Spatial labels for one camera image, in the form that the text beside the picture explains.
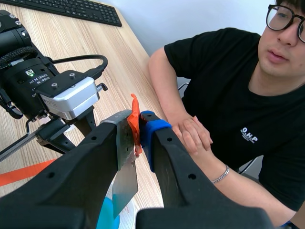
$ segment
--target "dark hair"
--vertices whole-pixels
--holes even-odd
[[[305,0],[276,0],[276,4],[286,3],[287,5],[294,6],[300,9],[305,14]]]

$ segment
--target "glasses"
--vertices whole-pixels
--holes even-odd
[[[266,17],[266,23],[269,29],[274,31],[280,31],[287,29],[295,18],[300,18],[301,22],[297,29],[297,35],[299,39],[305,43],[305,18],[303,16],[295,14],[290,8],[280,5],[270,5],[269,11]]]

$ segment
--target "hand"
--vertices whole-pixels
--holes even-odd
[[[202,149],[209,150],[211,148],[213,141],[210,132],[196,116],[193,118],[187,114],[172,126],[173,131],[190,154],[197,155]]]

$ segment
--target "man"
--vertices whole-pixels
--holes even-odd
[[[263,208],[275,226],[305,200],[303,16],[304,0],[278,0],[262,36],[204,32],[165,45],[149,61],[162,109],[196,164],[211,181],[224,175],[215,186]],[[182,100],[176,76],[191,79]],[[235,172],[260,155],[260,184]]]

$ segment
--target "keyboard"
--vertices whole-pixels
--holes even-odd
[[[0,0],[0,3],[108,25],[122,26],[114,7],[88,0]]]

